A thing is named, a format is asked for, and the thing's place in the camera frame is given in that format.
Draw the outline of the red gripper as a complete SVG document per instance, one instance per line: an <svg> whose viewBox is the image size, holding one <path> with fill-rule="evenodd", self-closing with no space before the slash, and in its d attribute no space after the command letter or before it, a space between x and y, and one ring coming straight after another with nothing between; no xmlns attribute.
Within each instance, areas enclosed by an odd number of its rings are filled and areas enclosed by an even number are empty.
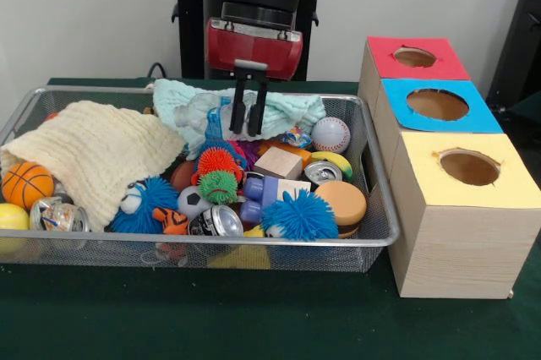
<svg viewBox="0 0 541 360"><path fill-rule="evenodd" d="M236 31L207 26L206 59L214 69L233 71L235 62L255 62L266 65L266 75L272 79L289 80L296 73L303 50L303 34L287 31L286 39L279 39L277 30L269 30L271 37L248 35ZM237 79L232 100L232 115L229 130L240 134L246 106L243 94L246 79ZM261 134L267 81L261 80L256 102L249 112L248 133L250 136Z"/></svg>

